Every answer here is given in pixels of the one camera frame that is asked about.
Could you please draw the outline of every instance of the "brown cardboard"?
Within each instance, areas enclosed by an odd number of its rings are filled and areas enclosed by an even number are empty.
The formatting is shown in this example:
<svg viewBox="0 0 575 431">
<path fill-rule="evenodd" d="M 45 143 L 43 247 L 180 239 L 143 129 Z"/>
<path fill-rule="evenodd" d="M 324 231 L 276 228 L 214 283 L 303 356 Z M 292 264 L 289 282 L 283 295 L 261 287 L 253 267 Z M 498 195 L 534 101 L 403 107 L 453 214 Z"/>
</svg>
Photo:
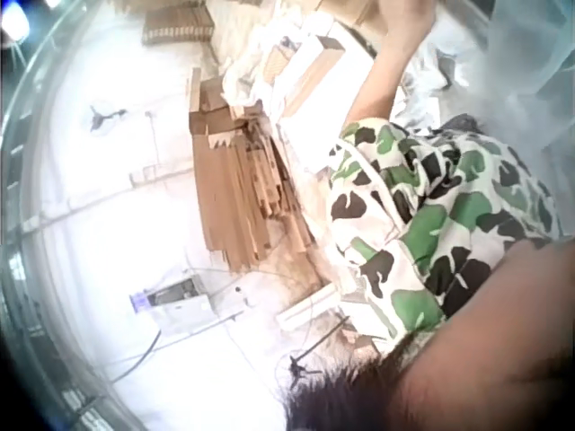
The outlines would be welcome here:
<svg viewBox="0 0 575 431">
<path fill-rule="evenodd" d="M 246 123 L 244 119 L 234 121 L 230 115 L 230 109 L 228 107 L 206 112 L 204 114 L 204 119 L 206 120 L 206 133 L 210 135 L 236 130 L 237 128 L 242 128 Z"/>
<path fill-rule="evenodd" d="M 188 114 L 188 127 L 192 136 L 206 135 L 208 126 L 206 124 L 206 114 L 202 112 L 190 112 Z"/>
<path fill-rule="evenodd" d="M 190 108 L 189 112 L 199 111 L 199 87 L 201 84 L 201 69 L 194 67 L 191 69 L 191 77 L 189 80 L 190 85 Z"/>
<path fill-rule="evenodd" d="M 223 76 L 217 76 L 205 81 L 199 85 L 199 105 L 204 112 L 211 110 L 219 110 L 227 106 L 227 102 L 223 97 L 224 87 Z"/>
</svg>

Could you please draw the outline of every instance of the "cable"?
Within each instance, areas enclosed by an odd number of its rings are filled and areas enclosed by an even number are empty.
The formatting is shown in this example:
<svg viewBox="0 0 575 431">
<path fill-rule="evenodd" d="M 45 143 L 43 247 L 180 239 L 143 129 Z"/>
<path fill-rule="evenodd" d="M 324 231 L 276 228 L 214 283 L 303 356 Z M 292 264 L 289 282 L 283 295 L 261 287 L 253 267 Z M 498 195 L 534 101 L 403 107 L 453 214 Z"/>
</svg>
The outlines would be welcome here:
<svg viewBox="0 0 575 431">
<path fill-rule="evenodd" d="M 113 379 L 111 381 L 111 384 L 115 384 L 115 383 L 119 382 L 120 380 L 122 380 L 124 377 L 128 377 L 130 374 L 132 374 L 146 360 L 146 358 L 152 353 L 152 350 L 154 350 L 154 347 L 157 344 L 157 342 L 161 336 L 162 336 L 162 331 L 159 330 L 158 333 L 155 335 L 154 341 L 152 341 L 152 344 L 150 344 L 150 347 L 147 348 L 147 351 L 144 353 L 144 355 L 142 355 L 137 360 L 137 362 L 135 364 L 133 364 L 128 370 L 126 370 L 124 373 L 120 374 L 118 377 Z"/>
<path fill-rule="evenodd" d="M 206 332 L 206 331 L 208 331 L 208 330 L 211 330 L 211 329 L 215 328 L 216 326 L 219 326 L 219 325 L 221 325 L 222 323 L 225 323 L 226 321 L 232 321 L 232 320 L 234 320 L 237 316 L 240 316 L 240 315 L 242 315 L 243 313 L 244 313 L 244 311 L 237 312 L 237 313 L 235 313 L 235 314 L 232 314 L 231 316 L 228 316 L 228 317 L 224 318 L 223 320 L 219 320 L 219 321 L 217 321 L 217 322 L 215 322 L 215 323 L 212 323 L 211 325 L 208 325 L 207 327 L 202 328 L 201 330 L 198 330 L 198 331 L 196 331 L 196 332 L 193 332 L 193 333 L 191 333 L 191 334 L 188 334 L 188 335 L 186 335 L 185 337 L 182 337 L 181 339 L 176 339 L 175 341 L 171 341 L 171 342 L 166 343 L 166 344 L 164 344 L 164 345 L 162 345 L 162 346 L 154 347 L 154 348 L 152 349 L 152 352 L 150 352 L 150 353 L 156 353 L 156 352 L 159 352 L 160 350 L 164 350 L 165 348 L 168 348 L 168 347 L 171 347 L 171 346 L 175 346 L 176 344 L 180 344 L 180 343 L 182 343 L 183 341 L 186 341 L 187 339 L 191 339 L 191 338 L 193 338 L 193 337 L 195 337 L 195 336 L 197 336 L 197 335 L 199 335 L 199 334 L 202 334 L 202 333 L 204 333 L 204 332 Z M 138 359 L 138 358 L 140 358 L 141 356 L 142 356 L 142 355 L 134 355 L 134 356 L 124 357 L 123 359 L 119 359 L 119 360 L 114 361 L 114 362 L 109 362 L 108 364 L 106 364 L 106 365 L 104 365 L 104 366 L 111 366 L 111 365 L 122 364 L 122 363 L 127 362 L 127 361 L 133 361 L 134 359 Z"/>
</svg>

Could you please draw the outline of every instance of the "cardboard box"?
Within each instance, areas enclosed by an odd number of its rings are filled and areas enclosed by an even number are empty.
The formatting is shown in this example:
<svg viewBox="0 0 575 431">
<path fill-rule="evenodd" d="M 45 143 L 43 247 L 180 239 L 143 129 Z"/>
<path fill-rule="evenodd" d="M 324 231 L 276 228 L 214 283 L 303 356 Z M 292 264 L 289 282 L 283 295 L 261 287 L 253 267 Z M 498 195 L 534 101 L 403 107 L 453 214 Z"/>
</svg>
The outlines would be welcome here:
<svg viewBox="0 0 575 431">
<path fill-rule="evenodd" d="M 291 117 L 299 110 L 344 53 L 343 46 L 332 38 L 311 36 L 302 44 L 277 78 L 286 92 L 283 117 Z"/>
</svg>

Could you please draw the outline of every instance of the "black wire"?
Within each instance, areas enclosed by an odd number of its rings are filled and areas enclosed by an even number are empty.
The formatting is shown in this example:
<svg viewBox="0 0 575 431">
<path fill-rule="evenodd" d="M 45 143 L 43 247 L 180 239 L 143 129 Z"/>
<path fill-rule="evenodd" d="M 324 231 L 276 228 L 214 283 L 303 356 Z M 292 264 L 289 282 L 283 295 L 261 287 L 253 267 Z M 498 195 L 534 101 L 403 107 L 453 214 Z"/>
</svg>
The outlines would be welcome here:
<svg viewBox="0 0 575 431">
<path fill-rule="evenodd" d="M 222 323 L 226 322 L 226 321 L 231 321 L 233 319 L 235 319 L 237 316 L 240 316 L 244 313 L 243 310 L 241 310 L 240 312 L 236 312 L 234 314 L 232 314 L 231 316 L 228 316 L 222 320 L 217 321 L 216 323 L 213 323 L 205 328 L 202 328 L 201 330 L 198 330 L 196 332 L 193 332 L 191 334 L 186 335 L 185 337 L 181 338 L 181 339 L 176 339 L 175 341 L 172 341 L 170 343 L 164 344 L 163 346 L 159 346 L 159 347 L 155 347 L 152 349 L 151 353 L 155 353 L 155 352 L 159 352 L 160 350 L 164 350 L 165 348 L 171 347 L 171 346 L 175 346 L 176 344 L 182 343 L 183 341 L 187 340 L 187 339 L 191 339 L 192 337 L 195 337 L 199 334 L 202 334 L 204 332 L 206 332 L 207 330 L 211 330 L 213 328 L 215 328 L 216 326 L 221 325 Z M 123 359 L 120 359 L 118 361 L 114 361 L 114 362 L 110 362 L 104 366 L 111 366 L 111 365 L 117 365 L 117 364 L 121 364 L 127 361 L 131 361 L 134 359 L 138 359 L 139 357 L 141 357 L 141 355 L 135 355 L 135 356 L 130 356 L 130 357 L 125 357 Z"/>
<path fill-rule="evenodd" d="M 321 337 L 320 339 L 318 339 L 310 348 L 308 348 L 304 353 L 302 353 L 300 356 L 295 357 L 294 358 L 294 362 L 299 362 L 301 361 L 303 358 L 305 358 L 307 355 L 309 355 L 310 353 L 312 353 L 320 344 L 322 344 L 326 339 L 328 339 L 336 330 L 338 330 L 339 328 L 341 328 L 346 321 L 348 321 L 349 316 L 344 317 L 343 319 L 340 320 L 340 322 L 335 325 L 333 328 L 330 329 L 330 331 L 328 333 L 326 333 L 323 337 Z"/>
<path fill-rule="evenodd" d="M 134 372 L 136 370 L 136 368 L 138 368 L 140 366 L 140 364 L 142 364 L 146 358 L 152 353 L 152 350 L 154 350 L 155 345 L 157 344 L 158 340 L 160 339 L 160 337 L 162 336 L 162 331 L 159 330 L 158 333 L 155 335 L 154 341 L 152 341 L 152 344 L 150 344 L 150 347 L 147 348 L 147 351 L 145 352 L 144 355 L 142 355 L 135 364 L 133 364 L 128 370 L 126 370 L 124 373 L 120 374 L 118 377 L 116 377 L 115 379 L 113 379 L 111 381 L 112 384 L 119 382 L 120 380 L 122 380 L 124 377 L 128 377 L 132 372 Z"/>
</svg>

